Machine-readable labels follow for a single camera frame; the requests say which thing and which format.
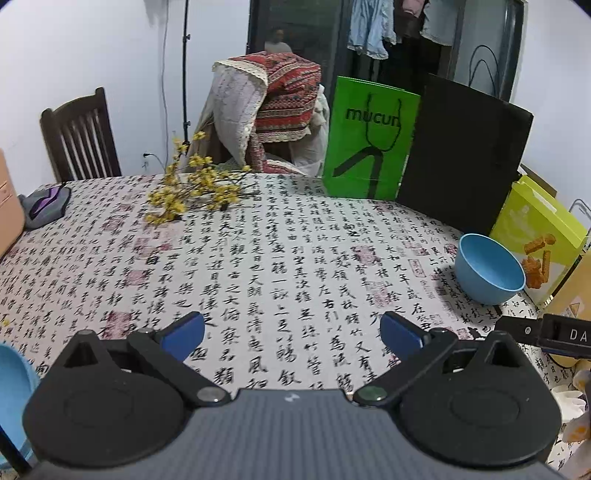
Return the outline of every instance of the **pink cloth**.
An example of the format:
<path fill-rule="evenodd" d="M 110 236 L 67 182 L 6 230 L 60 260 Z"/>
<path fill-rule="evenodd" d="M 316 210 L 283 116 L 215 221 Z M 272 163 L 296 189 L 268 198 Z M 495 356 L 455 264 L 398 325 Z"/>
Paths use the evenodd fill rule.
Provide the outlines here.
<path fill-rule="evenodd" d="M 425 0 L 404 0 L 402 9 L 415 17 L 419 17 L 425 6 Z"/>

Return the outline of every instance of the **black panel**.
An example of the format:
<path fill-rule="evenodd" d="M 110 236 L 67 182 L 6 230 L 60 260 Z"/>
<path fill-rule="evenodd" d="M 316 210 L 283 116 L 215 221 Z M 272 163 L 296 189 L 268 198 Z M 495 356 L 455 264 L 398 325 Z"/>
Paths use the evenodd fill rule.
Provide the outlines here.
<path fill-rule="evenodd" d="M 464 233 L 490 233 L 530 133 L 533 115 L 429 75 L 397 202 Z"/>
<path fill-rule="evenodd" d="M 591 0 L 574 0 L 591 17 Z"/>

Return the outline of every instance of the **orange snack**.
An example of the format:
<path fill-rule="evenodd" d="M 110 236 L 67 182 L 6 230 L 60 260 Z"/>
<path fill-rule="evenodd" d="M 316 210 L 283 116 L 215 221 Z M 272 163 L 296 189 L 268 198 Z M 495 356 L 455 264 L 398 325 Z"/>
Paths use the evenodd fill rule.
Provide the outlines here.
<path fill-rule="evenodd" d="M 550 250 L 544 250 L 542 255 L 542 282 L 548 283 L 550 275 Z"/>
<path fill-rule="evenodd" d="M 523 246 L 523 250 L 525 251 L 526 255 L 539 250 L 540 248 L 544 248 L 546 244 L 544 243 L 544 237 L 539 236 L 538 238 L 533 239 L 531 242 L 525 244 Z"/>
<path fill-rule="evenodd" d="M 525 273 L 533 273 L 539 270 L 542 267 L 542 264 L 537 258 L 528 255 L 527 258 L 524 258 L 521 261 L 521 266 L 523 267 Z"/>
<path fill-rule="evenodd" d="M 528 288 L 541 288 L 542 287 L 542 274 L 539 270 L 529 272 L 525 274 L 525 286 Z"/>

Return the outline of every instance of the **yellow bag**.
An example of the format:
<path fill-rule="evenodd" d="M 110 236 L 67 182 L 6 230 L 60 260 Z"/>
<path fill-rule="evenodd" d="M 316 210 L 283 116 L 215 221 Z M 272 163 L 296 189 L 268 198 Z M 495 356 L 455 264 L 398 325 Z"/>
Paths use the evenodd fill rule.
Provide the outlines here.
<path fill-rule="evenodd" d="M 587 230 L 560 202 L 527 176 L 511 186 L 491 238 L 525 271 L 525 291 L 544 304 L 584 246 Z"/>

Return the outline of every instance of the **metal screw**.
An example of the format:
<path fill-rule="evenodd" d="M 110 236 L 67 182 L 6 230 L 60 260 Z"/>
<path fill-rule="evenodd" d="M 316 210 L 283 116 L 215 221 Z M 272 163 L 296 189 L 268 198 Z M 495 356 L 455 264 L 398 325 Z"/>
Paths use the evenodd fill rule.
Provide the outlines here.
<path fill-rule="evenodd" d="M 220 387 L 203 387 L 197 392 L 197 398 L 208 403 L 217 403 L 226 396 L 226 391 Z"/>
<path fill-rule="evenodd" d="M 359 390 L 359 396 L 367 401 L 379 401 L 388 396 L 382 387 L 363 387 Z"/>

